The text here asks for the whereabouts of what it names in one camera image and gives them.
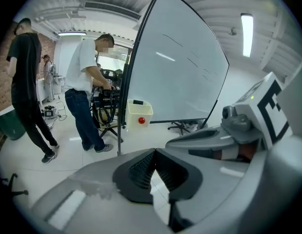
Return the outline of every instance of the window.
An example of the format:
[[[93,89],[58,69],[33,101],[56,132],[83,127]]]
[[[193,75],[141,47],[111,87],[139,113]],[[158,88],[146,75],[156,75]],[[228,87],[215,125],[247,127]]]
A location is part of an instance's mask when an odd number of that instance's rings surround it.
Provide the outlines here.
[[[97,62],[102,69],[123,70],[124,65],[128,63],[130,53],[131,49],[115,44],[108,53],[100,53]]]

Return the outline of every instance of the blue jeans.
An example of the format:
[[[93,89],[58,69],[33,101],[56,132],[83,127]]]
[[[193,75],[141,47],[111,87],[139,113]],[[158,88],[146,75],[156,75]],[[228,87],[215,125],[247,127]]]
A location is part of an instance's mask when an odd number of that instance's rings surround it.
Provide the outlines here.
[[[65,92],[65,101],[69,111],[75,117],[82,147],[87,150],[93,144],[96,151],[102,150],[105,147],[104,141],[94,125],[86,92],[70,89]]]

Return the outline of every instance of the red button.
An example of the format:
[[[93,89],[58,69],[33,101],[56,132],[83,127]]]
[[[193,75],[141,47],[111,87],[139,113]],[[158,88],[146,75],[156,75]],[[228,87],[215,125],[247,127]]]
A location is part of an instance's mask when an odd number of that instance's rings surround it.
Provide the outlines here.
[[[140,117],[139,120],[138,120],[138,122],[139,122],[140,124],[144,124],[144,123],[145,123],[145,118]]]

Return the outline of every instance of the ceiling light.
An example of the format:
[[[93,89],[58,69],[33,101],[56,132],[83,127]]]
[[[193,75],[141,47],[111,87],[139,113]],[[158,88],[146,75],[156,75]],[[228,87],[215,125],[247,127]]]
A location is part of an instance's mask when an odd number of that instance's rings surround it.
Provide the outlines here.
[[[243,25],[243,56],[250,57],[253,44],[254,19],[251,14],[241,14]]]
[[[63,36],[85,36],[86,33],[85,32],[61,32],[58,33],[59,36],[63,37]]]
[[[175,61],[174,59],[172,59],[172,58],[170,58],[170,57],[168,57],[168,56],[165,56],[165,55],[163,55],[163,54],[161,54],[161,53],[159,53],[159,52],[156,52],[156,54],[158,54],[159,56],[164,57],[164,58],[166,58],[166,59],[168,59],[168,60]]]

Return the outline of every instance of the white ceiling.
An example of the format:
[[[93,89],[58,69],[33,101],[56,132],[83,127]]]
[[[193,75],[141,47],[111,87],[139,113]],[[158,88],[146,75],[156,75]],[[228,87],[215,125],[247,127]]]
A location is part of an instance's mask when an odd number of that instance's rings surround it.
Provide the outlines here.
[[[52,34],[60,31],[107,32],[132,44],[140,21],[119,23],[103,13],[85,16],[86,1],[105,2],[144,15],[151,0],[29,0],[21,13]],[[222,45],[230,63],[244,68],[273,71],[280,79],[291,77],[302,61],[302,32],[280,0],[185,0],[205,20]],[[242,56],[241,13],[254,16],[254,40],[250,58]],[[232,27],[236,35],[232,36]]]

